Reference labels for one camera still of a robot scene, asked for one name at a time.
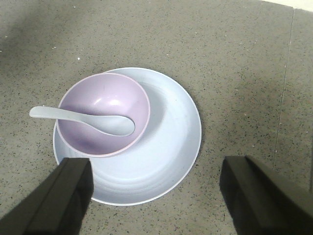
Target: spoon handle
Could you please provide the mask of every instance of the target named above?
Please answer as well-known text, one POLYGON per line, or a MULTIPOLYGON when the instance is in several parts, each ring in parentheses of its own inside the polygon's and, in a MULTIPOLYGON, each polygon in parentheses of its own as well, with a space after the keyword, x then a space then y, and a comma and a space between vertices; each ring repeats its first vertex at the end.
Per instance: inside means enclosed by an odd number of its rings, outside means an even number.
POLYGON ((36 106, 29 111, 29 115, 34 118, 62 119, 82 122, 83 114, 53 107, 36 106))

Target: plate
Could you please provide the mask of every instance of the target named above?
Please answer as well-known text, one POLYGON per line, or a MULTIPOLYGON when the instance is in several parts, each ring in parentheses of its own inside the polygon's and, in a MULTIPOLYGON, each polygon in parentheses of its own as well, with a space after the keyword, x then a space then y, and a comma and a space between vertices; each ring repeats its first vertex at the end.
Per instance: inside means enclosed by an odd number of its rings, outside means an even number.
MULTIPOLYGON (((194 101, 170 77, 149 69, 120 68, 145 89, 150 121, 141 139, 110 158, 90 158, 93 200, 117 206, 137 205, 159 198, 177 186, 193 166, 201 143, 201 121, 194 101)), ((68 148, 54 127, 57 163, 63 157, 83 158, 68 148)))

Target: white spoon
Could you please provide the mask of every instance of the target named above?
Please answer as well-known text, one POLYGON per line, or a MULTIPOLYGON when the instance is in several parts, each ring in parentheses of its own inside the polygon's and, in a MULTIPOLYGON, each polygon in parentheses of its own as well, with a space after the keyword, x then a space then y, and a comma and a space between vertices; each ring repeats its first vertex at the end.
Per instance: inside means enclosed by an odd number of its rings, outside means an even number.
POLYGON ((81 114, 64 109, 36 106, 29 111, 34 118, 49 118, 77 121, 93 127, 97 131, 111 136, 129 136, 134 132, 135 124, 128 117, 123 116, 96 116, 81 114))

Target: bowl rim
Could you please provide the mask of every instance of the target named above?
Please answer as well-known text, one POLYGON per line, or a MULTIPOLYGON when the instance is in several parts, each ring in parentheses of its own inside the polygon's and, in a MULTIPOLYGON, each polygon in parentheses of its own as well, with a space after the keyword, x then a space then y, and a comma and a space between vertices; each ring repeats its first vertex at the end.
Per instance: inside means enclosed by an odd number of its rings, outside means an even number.
POLYGON ((103 73, 96 73, 96 74, 93 74, 93 75, 90 75, 88 77, 85 77, 83 79, 81 79, 80 81, 76 82, 73 86, 71 86, 67 92, 63 95, 59 105, 58 105, 58 108, 61 108, 61 104, 62 102, 64 101, 65 97, 74 89, 74 87, 76 87, 78 84, 82 83, 83 81, 87 80, 87 79, 91 79, 92 77, 95 77, 95 76, 99 76, 99 75, 107 75, 107 74, 110 74, 110 75, 118 75, 118 76, 122 76, 122 77, 125 77, 129 80, 131 80, 132 82, 134 82, 143 92, 143 94, 145 95, 145 98, 146 100, 148 101, 148 118, 146 120, 146 123, 145 123, 145 126, 144 128, 142 129, 142 131, 139 133, 139 135, 136 137, 136 139, 134 139, 132 142, 130 142, 128 145, 126 145, 125 147, 117 150, 117 151, 114 151, 112 153, 107 153, 107 154, 90 154, 90 153, 85 153, 85 152, 82 152, 76 148, 74 148, 72 145, 70 145, 66 140, 65 138, 63 137, 61 131, 60 131, 60 127, 59 127, 59 120, 57 119, 56 120, 56 128, 60 134, 60 137, 62 139, 62 141, 72 150, 74 150, 75 152, 77 153, 80 153, 80 154, 83 154, 85 156, 88 156, 88 157, 95 157, 95 158, 107 158, 107 157, 112 157, 114 155, 117 155, 121 152, 124 152, 126 149, 130 148, 132 145, 134 145, 136 142, 138 142, 138 140, 142 137, 143 133, 145 132, 147 126, 148 126, 148 123, 149 123, 149 120, 150 120, 150 114, 151 114, 151 107, 150 107, 150 101, 149 101, 149 97, 146 93, 146 91, 143 89, 143 87, 137 82, 135 81, 133 78, 129 77, 129 76, 126 76, 126 75, 123 75, 123 74, 119 74, 119 73, 115 73, 115 72, 103 72, 103 73))

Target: purple bowl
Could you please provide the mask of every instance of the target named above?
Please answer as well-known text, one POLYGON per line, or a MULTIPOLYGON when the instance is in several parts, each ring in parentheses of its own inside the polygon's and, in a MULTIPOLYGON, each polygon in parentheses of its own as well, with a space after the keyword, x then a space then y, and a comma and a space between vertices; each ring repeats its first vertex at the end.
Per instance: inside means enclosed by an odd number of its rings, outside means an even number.
POLYGON ((117 137, 82 123, 57 120, 65 144, 90 157, 110 157, 125 151, 142 136, 150 117, 145 90, 132 78, 117 73, 95 74, 79 81, 63 96, 59 108, 90 115, 121 115, 135 123, 131 135, 117 137))

